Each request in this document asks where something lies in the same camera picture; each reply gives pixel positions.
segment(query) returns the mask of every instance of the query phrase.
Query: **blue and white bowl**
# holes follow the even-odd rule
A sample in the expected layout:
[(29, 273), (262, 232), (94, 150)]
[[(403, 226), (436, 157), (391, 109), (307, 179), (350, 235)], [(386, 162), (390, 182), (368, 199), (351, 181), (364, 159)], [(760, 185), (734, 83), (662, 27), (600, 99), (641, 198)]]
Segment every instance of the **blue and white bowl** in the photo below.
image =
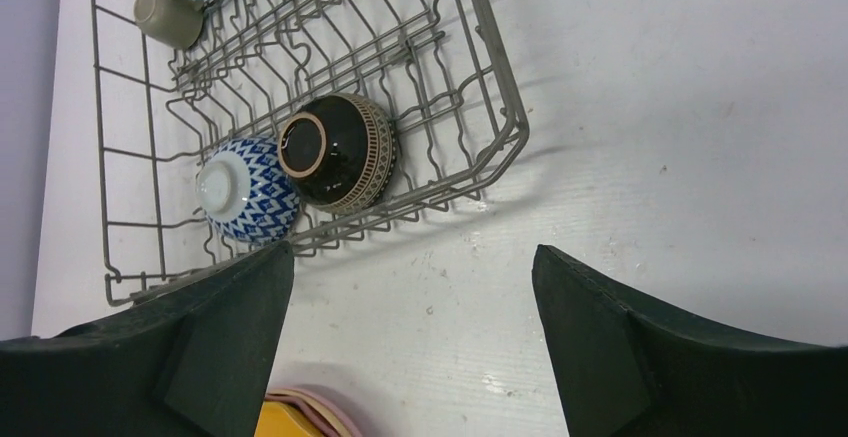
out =
[(197, 174), (195, 194), (221, 234), (251, 244), (283, 238), (300, 208), (273, 139), (231, 140)]

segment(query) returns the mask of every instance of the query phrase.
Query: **cup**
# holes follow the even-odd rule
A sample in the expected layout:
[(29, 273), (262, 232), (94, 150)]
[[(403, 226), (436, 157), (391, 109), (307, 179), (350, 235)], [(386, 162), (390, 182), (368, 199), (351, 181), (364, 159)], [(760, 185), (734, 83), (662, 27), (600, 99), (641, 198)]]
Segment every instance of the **cup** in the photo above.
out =
[(202, 7), (197, 0), (135, 0), (133, 16), (148, 37), (185, 50), (203, 30)]

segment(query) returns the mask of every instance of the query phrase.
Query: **white table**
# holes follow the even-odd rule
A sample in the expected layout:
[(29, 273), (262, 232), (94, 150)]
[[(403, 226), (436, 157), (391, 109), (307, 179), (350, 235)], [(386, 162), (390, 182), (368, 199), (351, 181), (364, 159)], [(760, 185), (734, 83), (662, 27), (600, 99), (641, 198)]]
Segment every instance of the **white table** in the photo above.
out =
[[(531, 140), (483, 205), (298, 263), (271, 385), (383, 435), (562, 435), (554, 244), (685, 309), (848, 341), (848, 0), (492, 0)], [(33, 332), (102, 317), (88, 0), (62, 0)]]

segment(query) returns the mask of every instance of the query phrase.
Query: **metal dish rack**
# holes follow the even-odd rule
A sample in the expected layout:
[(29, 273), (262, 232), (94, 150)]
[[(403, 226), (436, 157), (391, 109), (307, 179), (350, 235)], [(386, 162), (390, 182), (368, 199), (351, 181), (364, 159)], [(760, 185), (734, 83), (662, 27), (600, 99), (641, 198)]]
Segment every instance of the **metal dish rack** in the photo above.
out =
[(482, 199), (527, 142), (489, 0), (209, 0), (185, 52), (141, 34), (133, 1), (91, 0), (111, 305), (253, 250), (206, 223), (194, 176), (221, 142), (274, 135), (317, 96), (377, 101), (401, 155), (377, 205), (303, 209), (287, 237), (302, 257)]

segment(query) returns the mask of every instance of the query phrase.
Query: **black bowl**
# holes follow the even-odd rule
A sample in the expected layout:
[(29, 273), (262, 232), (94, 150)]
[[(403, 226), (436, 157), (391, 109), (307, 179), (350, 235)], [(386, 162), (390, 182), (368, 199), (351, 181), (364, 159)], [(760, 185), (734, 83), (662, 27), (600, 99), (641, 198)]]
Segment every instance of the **black bowl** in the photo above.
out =
[(306, 104), (280, 130), (280, 164), (301, 198), (318, 209), (352, 214), (386, 189), (397, 140), (386, 112), (353, 94)]

